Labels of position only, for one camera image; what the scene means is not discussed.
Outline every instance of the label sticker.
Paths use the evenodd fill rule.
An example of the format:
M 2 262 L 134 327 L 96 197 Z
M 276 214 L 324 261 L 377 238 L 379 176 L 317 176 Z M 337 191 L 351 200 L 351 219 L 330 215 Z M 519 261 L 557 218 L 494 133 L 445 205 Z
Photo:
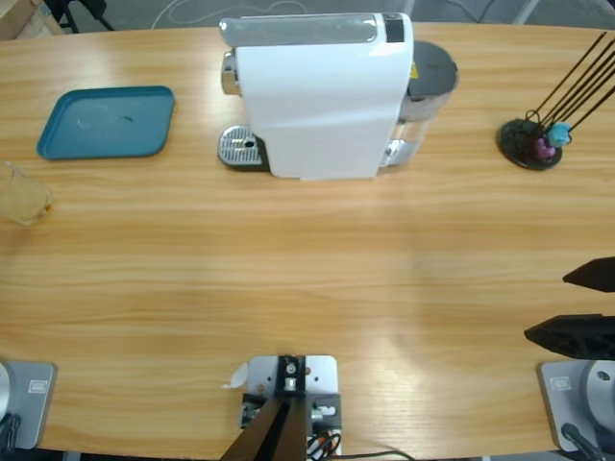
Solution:
M 557 376 L 551 378 L 551 388 L 554 391 L 570 391 L 570 379 L 567 376 Z
M 44 394 L 47 392 L 49 381 L 43 379 L 32 379 L 28 386 L 28 394 Z

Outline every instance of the coffee machine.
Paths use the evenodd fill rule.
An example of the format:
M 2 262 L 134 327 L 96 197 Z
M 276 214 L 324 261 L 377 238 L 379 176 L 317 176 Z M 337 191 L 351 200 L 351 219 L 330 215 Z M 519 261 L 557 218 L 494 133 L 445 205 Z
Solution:
M 457 83 L 448 53 L 415 42 L 403 13 L 242 17 L 220 32 L 232 47 L 222 88 L 249 119 L 220 137 L 236 170 L 372 178 L 414 155 Z

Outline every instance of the teal tray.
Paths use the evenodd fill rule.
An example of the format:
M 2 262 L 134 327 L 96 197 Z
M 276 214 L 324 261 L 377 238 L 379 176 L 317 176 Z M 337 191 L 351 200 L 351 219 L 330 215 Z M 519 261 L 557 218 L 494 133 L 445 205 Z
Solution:
M 173 105 L 166 86 L 69 91 L 49 116 L 38 154 L 49 160 L 152 156 L 166 142 Z

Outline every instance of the floor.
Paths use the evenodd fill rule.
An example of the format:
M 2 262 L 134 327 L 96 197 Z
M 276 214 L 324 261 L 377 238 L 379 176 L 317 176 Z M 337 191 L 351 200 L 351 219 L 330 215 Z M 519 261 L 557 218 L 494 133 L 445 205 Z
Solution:
M 291 14 L 297 12 L 359 12 L 412 10 L 415 21 L 509 23 L 525 0 L 107 0 L 106 19 L 117 30 L 215 26 L 223 16 Z M 103 27 L 79 3 L 71 11 L 82 32 Z M 607 0 L 541 0 L 528 24 L 615 29 L 615 8 Z

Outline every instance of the table surface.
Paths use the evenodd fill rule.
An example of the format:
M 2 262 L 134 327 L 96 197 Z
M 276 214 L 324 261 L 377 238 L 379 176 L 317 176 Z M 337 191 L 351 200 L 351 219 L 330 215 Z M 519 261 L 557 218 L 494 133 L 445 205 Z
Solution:
M 0 355 L 59 373 L 42 445 L 219 457 L 259 354 L 334 355 L 345 449 L 418 457 L 552 449 L 525 328 L 612 312 L 561 281 L 615 254 L 615 104 L 554 170 L 509 163 L 496 130 L 535 107 L 598 31 L 419 24 L 459 87 L 410 165 L 368 181 L 227 170 L 216 30 L 0 43 L 0 158 L 52 189 L 39 224 L 0 223 Z M 168 85 L 152 158 L 48 162 L 36 143 L 76 88 Z

